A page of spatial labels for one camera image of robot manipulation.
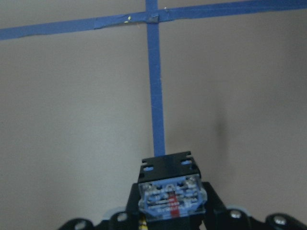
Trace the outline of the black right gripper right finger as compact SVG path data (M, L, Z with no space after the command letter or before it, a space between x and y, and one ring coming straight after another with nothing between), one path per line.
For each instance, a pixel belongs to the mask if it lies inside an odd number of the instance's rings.
M273 213L264 221L253 218L239 208L226 207L209 182L203 182L207 192L204 225L208 230L305 230L307 225L285 213Z

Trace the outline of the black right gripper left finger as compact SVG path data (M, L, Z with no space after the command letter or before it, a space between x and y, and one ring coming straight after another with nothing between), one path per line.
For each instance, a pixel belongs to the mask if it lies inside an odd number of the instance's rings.
M94 225L85 218L73 218L64 223L59 230L138 230L141 213L138 208L140 192L138 184L134 183L124 211L113 213L110 218Z

